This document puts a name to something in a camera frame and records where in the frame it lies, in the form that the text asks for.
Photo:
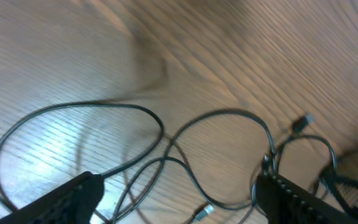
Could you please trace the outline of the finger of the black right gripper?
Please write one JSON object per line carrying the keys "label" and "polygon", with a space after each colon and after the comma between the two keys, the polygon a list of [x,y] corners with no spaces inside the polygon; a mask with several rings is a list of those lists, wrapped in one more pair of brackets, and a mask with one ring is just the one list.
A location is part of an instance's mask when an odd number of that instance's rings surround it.
{"label": "finger of the black right gripper", "polygon": [[333,170],[324,171],[319,179],[340,204],[343,211],[358,220],[358,180],[338,175]]}

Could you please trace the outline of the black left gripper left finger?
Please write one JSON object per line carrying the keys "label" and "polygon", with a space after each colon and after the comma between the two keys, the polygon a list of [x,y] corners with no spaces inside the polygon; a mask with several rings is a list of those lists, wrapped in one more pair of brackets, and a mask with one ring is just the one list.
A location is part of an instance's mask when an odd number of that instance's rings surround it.
{"label": "black left gripper left finger", "polygon": [[89,223],[103,195],[102,175],[87,171],[1,218],[0,224]]}

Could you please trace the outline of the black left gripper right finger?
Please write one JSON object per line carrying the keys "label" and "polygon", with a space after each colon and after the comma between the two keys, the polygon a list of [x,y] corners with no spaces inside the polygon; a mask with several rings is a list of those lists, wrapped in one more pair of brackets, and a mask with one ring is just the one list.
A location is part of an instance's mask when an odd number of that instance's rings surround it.
{"label": "black left gripper right finger", "polygon": [[255,183],[255,199],[269,223],[357,224],[309,192],[274,174],[260,174]]}

